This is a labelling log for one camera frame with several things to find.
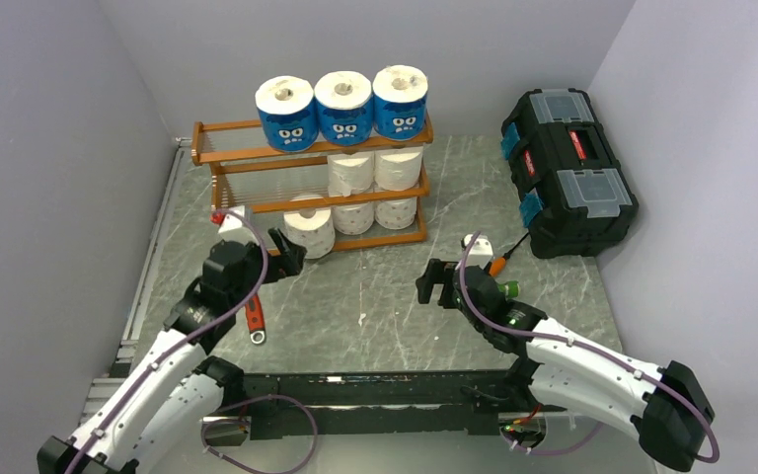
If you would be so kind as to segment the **white roll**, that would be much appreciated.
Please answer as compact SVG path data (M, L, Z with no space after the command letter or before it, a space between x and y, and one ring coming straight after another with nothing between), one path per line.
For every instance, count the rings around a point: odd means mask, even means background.
M332 154L328 161L328 191L333 197L348 197L369 191L374 184L374 153Z
M401 230L413 224L417 214L417 198L390 199L378 201L374 218L382 227Z
M344 235L360 235L374 223L373 202L336 205L331 209L335 229Z
M286 237L306 249L307 259L320 259L333 250L336 230L328 206L284 211L283 223Z

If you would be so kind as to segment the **blue roll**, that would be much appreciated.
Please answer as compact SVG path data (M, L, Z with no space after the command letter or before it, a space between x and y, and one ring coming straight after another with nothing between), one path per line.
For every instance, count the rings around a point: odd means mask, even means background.
M366 141L373 129L371 82L356 71L335 71L314 87L319 127L325 140L338 146Z
M301 152L319 135L314 88L305 79L283 75L263 82L255 104L267 144L278 151Z
M374 130L385 138L406 141L425 126L428 81L418 68L392 65L378 71L372 82Z

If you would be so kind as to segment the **white roll sideways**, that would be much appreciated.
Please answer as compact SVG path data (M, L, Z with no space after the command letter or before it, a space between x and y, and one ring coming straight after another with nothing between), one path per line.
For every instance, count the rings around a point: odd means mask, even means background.
M388 191L413 188L418 182L423 151L423 146L376 151L374 183Z

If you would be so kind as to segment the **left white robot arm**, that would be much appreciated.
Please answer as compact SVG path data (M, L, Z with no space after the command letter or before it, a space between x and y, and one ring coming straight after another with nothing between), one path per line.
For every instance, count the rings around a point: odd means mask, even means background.
M187 428L242 406L243 370L213 350L261 285L299 275L307 254L279 230L268 234L275 253L255 239L211 247L148 354L96 414L68 438L42 445L39 472L145 473Z

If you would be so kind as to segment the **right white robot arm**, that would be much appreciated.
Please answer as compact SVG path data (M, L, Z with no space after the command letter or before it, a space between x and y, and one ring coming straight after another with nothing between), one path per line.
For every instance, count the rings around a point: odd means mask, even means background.
M588 416L631 436L674 471L688 472L700 460L715 412L687 365L660 366L598 345L509 297L478 266L431 259L416 280L418 302L428 303L436 285L441 307L459 310L496 350L517 357L503 386L513 408L553 406Z

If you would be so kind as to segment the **orange wooden two-tier shelf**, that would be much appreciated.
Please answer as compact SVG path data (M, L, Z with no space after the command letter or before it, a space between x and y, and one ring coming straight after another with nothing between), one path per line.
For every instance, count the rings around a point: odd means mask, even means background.
M427 238L422 199L430 193L425 166L417 172L416 185L408 190L372 192L331 197L328 191L328 157L335 154L377 150L406 150L430 144L434 130L430 117L425 129L407 141L372 136L353 147L317 141L303 152L282 152L268 145L241 147L238 135L262 127L258 119L204 123L197 121L190 140L190 156L196 166L208 166L211 175L211 209L243 204L253 213L283 213L307 208L361 204L413 198L413 224L379 236L346 237L334 244L335 252L413 244Z

